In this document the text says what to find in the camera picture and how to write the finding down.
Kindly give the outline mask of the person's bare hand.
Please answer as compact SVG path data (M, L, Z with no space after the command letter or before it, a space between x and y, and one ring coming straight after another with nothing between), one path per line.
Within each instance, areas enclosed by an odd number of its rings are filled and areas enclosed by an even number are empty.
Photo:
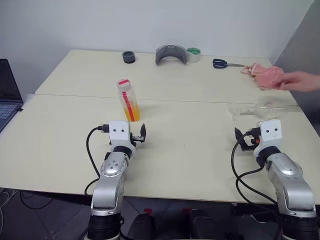
M285 73L280 79L279 89L284 91L312 92L320 89L320 76L295 71Z

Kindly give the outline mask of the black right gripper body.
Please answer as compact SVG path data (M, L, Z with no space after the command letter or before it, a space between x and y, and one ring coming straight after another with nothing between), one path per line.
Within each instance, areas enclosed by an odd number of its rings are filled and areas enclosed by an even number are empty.
M248 145L245 141L245 137L252 137L250 140L251 145ZM242 138L241 141L241 150L242 151L253 151L260 143L260 136L261 130L260 128L252 128L251 130L247 131Z

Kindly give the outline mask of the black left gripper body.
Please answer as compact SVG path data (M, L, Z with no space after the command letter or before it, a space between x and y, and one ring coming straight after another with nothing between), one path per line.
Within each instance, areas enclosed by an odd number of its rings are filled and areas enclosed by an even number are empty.
M145 139L146 139L146 135L145 134L143 134L141 136L133 136L133 133L132 132L130 133L130 143L134 147L137 146L137 142L144 143Z

